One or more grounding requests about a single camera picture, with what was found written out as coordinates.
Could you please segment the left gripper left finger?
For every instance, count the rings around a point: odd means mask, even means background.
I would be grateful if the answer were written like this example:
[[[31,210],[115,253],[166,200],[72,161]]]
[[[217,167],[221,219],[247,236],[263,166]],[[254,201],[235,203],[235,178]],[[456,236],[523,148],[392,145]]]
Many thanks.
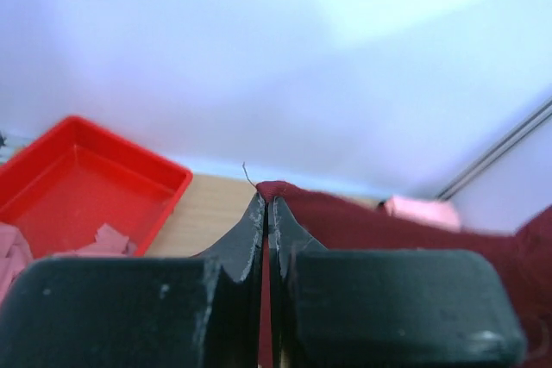
[[[190,258],[42,259],[1,307],[4,367],[254,367],[264,201]]]

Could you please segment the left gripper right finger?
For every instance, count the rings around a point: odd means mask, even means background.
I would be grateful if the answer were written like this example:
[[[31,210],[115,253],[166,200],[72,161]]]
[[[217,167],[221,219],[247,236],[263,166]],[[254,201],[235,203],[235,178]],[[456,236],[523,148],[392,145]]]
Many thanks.
[[[336,250],[268,207],[277,367],[513,367],[527,340],[493,266],[466,250]]]

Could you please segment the dark maroon t shirt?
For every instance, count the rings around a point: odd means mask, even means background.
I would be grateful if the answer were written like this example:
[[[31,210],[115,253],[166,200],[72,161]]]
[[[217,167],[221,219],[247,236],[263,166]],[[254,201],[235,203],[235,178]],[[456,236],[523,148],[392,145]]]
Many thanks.
[[[501,277],[529,342],[526,367],[551,365],[551,210],[515,234],[452,233],[389,216],[329,193],[286,181],[256,186],[266,202],[285,199],[298,223],[328,248],[464,249],[484,256]]]

